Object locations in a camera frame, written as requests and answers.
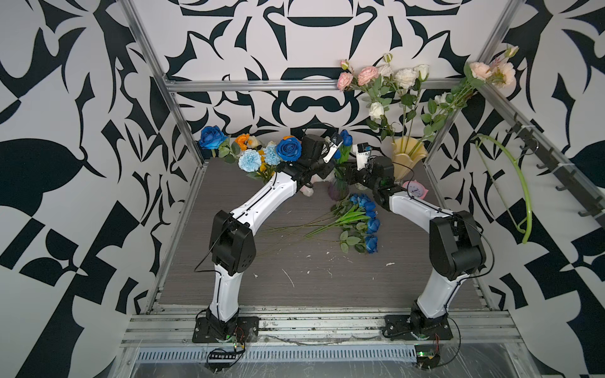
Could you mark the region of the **picked blue tulip bunch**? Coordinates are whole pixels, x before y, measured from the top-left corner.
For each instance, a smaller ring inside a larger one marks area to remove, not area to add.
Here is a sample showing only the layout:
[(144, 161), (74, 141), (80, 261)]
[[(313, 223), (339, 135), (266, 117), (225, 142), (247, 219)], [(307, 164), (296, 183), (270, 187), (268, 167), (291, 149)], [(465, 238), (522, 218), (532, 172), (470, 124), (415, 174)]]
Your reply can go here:
[(365, 194), (354, 193), (332, 206), (327, 217), (307, 225), (311, 238), (330, 229), (348, 232), (348, 236), (368, 236), (380, 228), (376, 203)]

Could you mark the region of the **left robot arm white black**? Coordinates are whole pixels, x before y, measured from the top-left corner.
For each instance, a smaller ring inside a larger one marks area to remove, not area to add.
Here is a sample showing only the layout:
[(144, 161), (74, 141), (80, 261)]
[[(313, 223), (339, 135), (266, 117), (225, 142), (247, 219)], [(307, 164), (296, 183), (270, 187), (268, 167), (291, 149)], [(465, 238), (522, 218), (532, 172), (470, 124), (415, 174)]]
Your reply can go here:
[(343, 137), (337, 133), (329, 140), (318, 135), (305, 135), (301, 141), (294, 137), (281, 140), (276, 151), (286, 156), (268, 183), (243, 205), (215, 215), (209, 248), (214, 293), (205, 318), (220, 340), (236, 333), (239, 289), (244, 272), (256, 257), (256, 233), (282, 203), (309, 185), (313, 176), (329, 176), (335, 166), (333, 156), (342, 144)]

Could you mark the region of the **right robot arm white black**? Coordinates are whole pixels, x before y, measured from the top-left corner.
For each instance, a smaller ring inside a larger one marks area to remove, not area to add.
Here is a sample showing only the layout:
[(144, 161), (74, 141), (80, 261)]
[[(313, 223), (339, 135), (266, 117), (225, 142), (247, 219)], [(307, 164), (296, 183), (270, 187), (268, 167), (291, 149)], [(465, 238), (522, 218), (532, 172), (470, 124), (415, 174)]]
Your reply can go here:
[(373, 157), (364, 166), (343, 163), (348, 184), (370, 189), (378, 206), (404, 217), (429, 234), (429, 260), (433, 267), (425, 289), (407, 317), (386, 317), (383, 337), (391, 340), (407, 335), (427, 340), (449, 326), (449, 306), (464, 282), (485, 267), (486, 253), (481, 232), (473, 216), (447, 212), (414, 195), (411, 184), (395, 182), (394, 163)]

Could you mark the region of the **dark purple glass vase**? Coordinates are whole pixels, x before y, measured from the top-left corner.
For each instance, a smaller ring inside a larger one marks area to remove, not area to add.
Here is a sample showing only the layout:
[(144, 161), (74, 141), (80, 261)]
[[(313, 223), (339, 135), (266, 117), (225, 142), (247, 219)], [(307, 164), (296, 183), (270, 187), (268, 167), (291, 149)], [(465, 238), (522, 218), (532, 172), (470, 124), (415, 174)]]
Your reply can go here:
[(348, 197), (349, 184), (342, 179), (335, 178), (328, 187), (329, 198), (335, 202), (339, 202)]

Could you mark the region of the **white plush toy pink shirt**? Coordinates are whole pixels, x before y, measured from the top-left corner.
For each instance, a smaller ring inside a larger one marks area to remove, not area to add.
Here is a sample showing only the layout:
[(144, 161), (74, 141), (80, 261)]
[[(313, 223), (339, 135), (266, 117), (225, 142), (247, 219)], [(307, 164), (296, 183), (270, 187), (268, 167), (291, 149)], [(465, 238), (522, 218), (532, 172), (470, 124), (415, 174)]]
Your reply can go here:
[(310, 178), (310, 181), (307, 184), (304, 184), (301, 189), (299, 189), (299, 192), (305, 195), (306, 197), (311, 197), (314, 194), (314, 185), (325, 181), (326, 180), (321, 178), (320, 176), (313, 175), (312, 178)]

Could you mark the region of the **blue white tulip bunch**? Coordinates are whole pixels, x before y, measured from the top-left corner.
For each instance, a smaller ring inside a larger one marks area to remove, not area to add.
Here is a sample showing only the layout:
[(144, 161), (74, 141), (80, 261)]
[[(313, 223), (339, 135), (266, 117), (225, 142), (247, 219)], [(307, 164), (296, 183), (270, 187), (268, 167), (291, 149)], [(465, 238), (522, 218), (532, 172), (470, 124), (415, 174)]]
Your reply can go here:
[(343, 175), (345, 172), (344, 164), (349, 160), (351, 148), (353, 145), (353, 138), (347, 130), (343, 130), (340, 133), (340, 136), (343, 142), (340, 145), (338, 151), (332, 157), (332, 162), (335, 163), (335, 168), (333, 171), (334, 176), (338, 180), (343, 179)]

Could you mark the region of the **pink alarm clock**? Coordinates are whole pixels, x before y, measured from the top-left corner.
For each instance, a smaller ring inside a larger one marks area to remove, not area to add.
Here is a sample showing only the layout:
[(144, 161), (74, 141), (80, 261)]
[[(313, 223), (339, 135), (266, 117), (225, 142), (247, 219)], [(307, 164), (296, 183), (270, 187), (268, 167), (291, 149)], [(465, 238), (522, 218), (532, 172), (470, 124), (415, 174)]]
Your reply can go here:
[(405, 181), (402, 185), (402, 188), (409, 197), (418, 198), (421, 200), (424, 200), (429, 193), (429, 190), (416, 180)]

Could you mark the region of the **blue orange mixed bouquet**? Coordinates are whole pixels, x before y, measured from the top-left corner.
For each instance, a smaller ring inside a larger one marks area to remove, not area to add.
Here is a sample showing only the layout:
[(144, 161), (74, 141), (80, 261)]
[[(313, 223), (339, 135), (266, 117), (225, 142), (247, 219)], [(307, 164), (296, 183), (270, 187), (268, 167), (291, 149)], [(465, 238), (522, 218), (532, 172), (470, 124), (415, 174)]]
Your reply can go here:
[(197, 146), (204, 158), (217, 157), (237, 165), (247, 176), (263, 183), (273, 179), (282, 162), (295, 162), (302, 156), (302, 143), (293, 135), (275, 143), (263, 144), (257, 137), (242, 134), (232, 139), (218, 126), (201, 130)]

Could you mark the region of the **pink rose stem left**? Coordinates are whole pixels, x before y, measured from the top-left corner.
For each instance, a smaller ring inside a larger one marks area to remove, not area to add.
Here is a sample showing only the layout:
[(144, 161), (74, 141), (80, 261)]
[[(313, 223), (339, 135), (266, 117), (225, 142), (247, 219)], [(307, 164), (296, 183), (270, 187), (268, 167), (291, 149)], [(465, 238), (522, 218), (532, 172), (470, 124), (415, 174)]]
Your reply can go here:
[(395, 136), (395, 129), (386, 115), (397, 89), (390, 65), (391, 57), (386, 54), (383, 65), (367, 66), (358, 72), (354, 71), (349, 61), (343, 60), (340, 62), (343, 72), (337, 80), (339, 91), (360, 91), (365, 95), (370, 118), (368, 125), (372, 130), (380, 131), (381, 140)]

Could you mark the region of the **pink rose stem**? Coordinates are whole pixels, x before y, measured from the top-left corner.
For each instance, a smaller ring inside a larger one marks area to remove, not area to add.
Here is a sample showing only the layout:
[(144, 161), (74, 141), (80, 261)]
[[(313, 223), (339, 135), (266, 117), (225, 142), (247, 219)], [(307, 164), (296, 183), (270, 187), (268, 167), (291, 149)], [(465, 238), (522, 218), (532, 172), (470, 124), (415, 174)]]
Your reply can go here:
[(463, 70), (464, 77), (457, 85), (449, 92), (444, 92), (428, 101), (426, 111), (422, 114), (422, 122), (425, 124), (424, 135), (413, 152), (426, 143), (432, 143), (452, 114), (467, 107), (469, 100), (481, 87), (486, 84), (499, 89), (515, 86), (516, 69), (510, 60), (518, 51), (518, 46), (508, 46), (490, 63), (474, 61), (466, 64)]
[(337, 80), (339, 91), (360, 91), (365, 95), (370, 118), (368, 125), (372, 130), (380, 131), (381, 140), (395, 136), (395, 129), (386, 115), (397, 89), (390, 65), (391, 57), (386, 54), (383, 65), (367, 66), (358, 72), (354, 71), (349, 61), (343, 60), (340, 62), (343, 72)]

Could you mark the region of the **white rose stems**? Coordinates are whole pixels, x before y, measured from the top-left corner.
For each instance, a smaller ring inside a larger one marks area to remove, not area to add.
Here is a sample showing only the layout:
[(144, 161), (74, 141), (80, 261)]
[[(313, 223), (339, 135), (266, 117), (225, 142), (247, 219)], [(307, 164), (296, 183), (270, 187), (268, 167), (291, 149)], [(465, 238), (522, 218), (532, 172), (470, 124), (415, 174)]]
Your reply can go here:
[[(402, 128), (402, 137), (411, 137), (414, 119), (419, 117), (418, 108), (421, 103), (422, 90), (430, 78), (431, 66), (421, 63), (412, 67), (395, 69), (392, 65), (394, 60), (393, 54), (390, 52), (386, 54), (392, 55), (390, 65), (392, 66), (393, 79), (397, 89), (395, 97), (386, 113), (388, 121), (392, 123), (395, 129), (395, 136), (387, 137), (385, 140), (390, 139), (394, 142), (397, 134), (396, 127), (398, 125)], [(381, 58), (381, 63), (374, 66), (383, 65), (383, 58), (386, 54)]]

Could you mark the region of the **pink rose stem right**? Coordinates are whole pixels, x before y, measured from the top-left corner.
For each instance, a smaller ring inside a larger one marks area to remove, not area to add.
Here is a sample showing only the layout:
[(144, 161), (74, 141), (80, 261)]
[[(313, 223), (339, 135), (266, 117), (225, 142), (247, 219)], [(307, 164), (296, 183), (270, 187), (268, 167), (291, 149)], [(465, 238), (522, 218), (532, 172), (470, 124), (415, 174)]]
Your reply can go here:
[(428, 101), (426, 111), (422, 114), (422, 122), (425, 124), (424, 135), (413, 152), (426, 143), (432, 143), (452, 114), (467, 107), (469, 100), (481, 87), (486, 84), (499, 89), (515, 86), (516, 69), (510, 60), (518, 51), (518, 46), (508, 46), (490, 63), (474, 61), (466, 64), (463, 70), (464, 77), (457, 85), (449, 92), (444, 92)]

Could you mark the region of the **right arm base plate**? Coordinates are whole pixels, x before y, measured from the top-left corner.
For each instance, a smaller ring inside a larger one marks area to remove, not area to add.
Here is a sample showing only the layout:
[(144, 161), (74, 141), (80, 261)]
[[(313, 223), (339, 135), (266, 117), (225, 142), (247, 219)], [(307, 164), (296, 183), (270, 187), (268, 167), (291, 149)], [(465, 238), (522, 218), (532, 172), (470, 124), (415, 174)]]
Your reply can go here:
[(447, 315), (438, 318), (426, 318), (420, 312), (410, 315), (387, 315), (381, 331), (384, 338), (407, 341), (451, 340), (452, 328)]

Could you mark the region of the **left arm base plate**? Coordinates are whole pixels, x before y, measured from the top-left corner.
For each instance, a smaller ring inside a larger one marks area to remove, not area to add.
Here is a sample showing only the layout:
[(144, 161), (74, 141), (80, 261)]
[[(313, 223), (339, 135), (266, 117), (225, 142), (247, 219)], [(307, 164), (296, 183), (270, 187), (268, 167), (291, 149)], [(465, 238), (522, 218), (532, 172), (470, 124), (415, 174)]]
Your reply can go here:
[(258, 337), (260, 318), (239, 317), (224, 322), (214, 315), (208, 318), (197, 318), (192, 336), (192, 343), (248, 343)]

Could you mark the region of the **black hook rail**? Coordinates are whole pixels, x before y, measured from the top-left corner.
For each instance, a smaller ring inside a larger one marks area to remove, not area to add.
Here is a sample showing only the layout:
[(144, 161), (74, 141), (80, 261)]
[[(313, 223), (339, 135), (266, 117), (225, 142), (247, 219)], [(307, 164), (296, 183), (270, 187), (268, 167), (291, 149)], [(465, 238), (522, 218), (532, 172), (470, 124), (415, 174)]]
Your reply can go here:
[(558, 192), (569, 192), (584, 208), (578, 212), (580, 217), (591, 217), (604, 227), (604, 195), (581, 172), (580, 168), (568, 159), (534, 124), (523, 124), (519, 113), (513, 117), (514, 123), (508, 134), (520, 138), (523, 153), (534, 155), (540, 161), (537, 168), (553, 175), (558, 181)]

